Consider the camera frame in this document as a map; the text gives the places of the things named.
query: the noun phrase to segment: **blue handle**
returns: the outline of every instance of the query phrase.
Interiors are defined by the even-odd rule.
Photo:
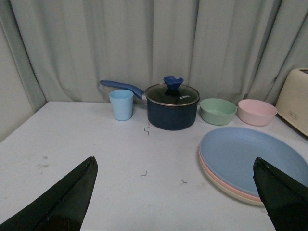
[[[110,81],[110,80],[101,80],[100,84],[102,84],[104,86],[107,86],[107,87],[131,90],[139,99],[144,100],[144,98],[142,98],[142,95],[144,94],[144,91],[139,89],[139,88],[137,88],[134,85],[127,84],[127,83],[114,82],[114,81]]]
[[[174,76],[164,77],[164,82],[169,90],[177,90],[183,81],[183,78],[174,78]]]

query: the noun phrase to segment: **green bowl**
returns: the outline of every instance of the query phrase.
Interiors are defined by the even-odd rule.
[[[233,120],[236,111],[237,107],[227,100],[212,98],[200,102],[201,118],[209,124],[226,125]]]

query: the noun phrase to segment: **navy blue saucepan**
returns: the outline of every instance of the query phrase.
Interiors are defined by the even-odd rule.
[[[173,76],[164,78],[165,84],[150,86],[145,92],[131,84],[101,80],[108,87],[131,90],[139,99],[147,100],[148,119],[164,130],[182,130],[196,119],[200,95],[197,90],[183,85],[183,79]]]

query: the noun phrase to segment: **light blue cup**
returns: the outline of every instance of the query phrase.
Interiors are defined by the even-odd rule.
[[[114,90],[109,94],[116,120],[128,120],[132,116],[134,93],[130,90]]]

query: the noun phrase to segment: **cream toaster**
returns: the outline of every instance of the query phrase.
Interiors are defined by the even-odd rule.
[[[308,136],[308,68],[292,70],[276,103],[278,114]]]

